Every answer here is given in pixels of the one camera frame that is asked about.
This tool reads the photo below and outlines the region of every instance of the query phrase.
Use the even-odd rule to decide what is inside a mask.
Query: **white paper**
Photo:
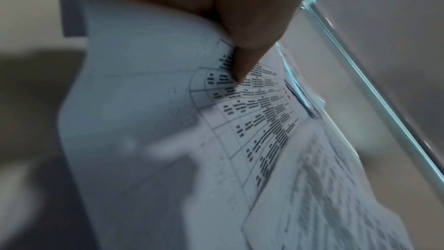
[[[413,249],[399,218],[346,174],[319,121],[297,134],[244,224],[254,250]]]
[[[230,40],[210,21],[62,3],[65,32],[87,27],[89,50],[59,133],[102,249],[246,249],[241,225],[308,118],[285,93],[279,54],[236,87]]]

